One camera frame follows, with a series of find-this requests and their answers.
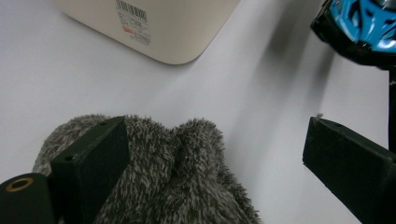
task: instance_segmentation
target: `plush toy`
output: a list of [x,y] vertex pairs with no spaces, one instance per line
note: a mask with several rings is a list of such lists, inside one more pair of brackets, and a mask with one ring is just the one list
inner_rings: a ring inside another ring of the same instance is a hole
[[[49,175],[50,161],[92,126],[109,119],[71,119],[47,138],[33,172]],[[130,164],[94,223],[261,223],[246,190],[224,164],[221,132],[204,119],[174,129],[125,117]]]

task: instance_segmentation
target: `blue helmet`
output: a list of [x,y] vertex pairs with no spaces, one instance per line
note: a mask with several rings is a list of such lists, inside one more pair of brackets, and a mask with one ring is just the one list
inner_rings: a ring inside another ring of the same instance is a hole
[[327,0],[311,27],[356,63],[396,67],[396,0]]

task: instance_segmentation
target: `white surface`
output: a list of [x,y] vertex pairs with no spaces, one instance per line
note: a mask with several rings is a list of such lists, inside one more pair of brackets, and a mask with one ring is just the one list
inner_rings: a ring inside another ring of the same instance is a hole
[[166,65],[50,0],[2,0],[0,181],[30,172],[45,138],[75,116],[136,114],[169,128],[205,118],[265,223],[359,223],[303,166],[304,140],[323,113],[388,147],[388,73],[314,36],[320,4],[242,0],[197,60]]

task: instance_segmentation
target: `black 3d-printed part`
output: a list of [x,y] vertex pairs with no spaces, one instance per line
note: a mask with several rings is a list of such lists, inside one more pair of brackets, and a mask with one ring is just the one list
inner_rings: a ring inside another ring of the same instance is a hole
[[396,155],[338,123],[311,118],[303,161],[363,224],[396,223]]
[[124,118],[106,120],[50,163],[66,223],[92,223],[129,163]]
[[58,223],[44,175],[19,175],[0,185],[0,223]]

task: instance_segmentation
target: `barcode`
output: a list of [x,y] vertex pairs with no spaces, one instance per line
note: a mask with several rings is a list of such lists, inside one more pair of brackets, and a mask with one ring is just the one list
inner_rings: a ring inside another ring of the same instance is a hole
[[138,7],[131,6],[128,3],[121,1],[121,0],[116,0],[116,2],[117,2],[117,6],[119,7],[119,9],[121,9],[125,12],[129,12],[133,16],[137,16],[138,18],[140,18],[144,21],[148,21],[147,16],[146,16],[146,11],[144,11]]

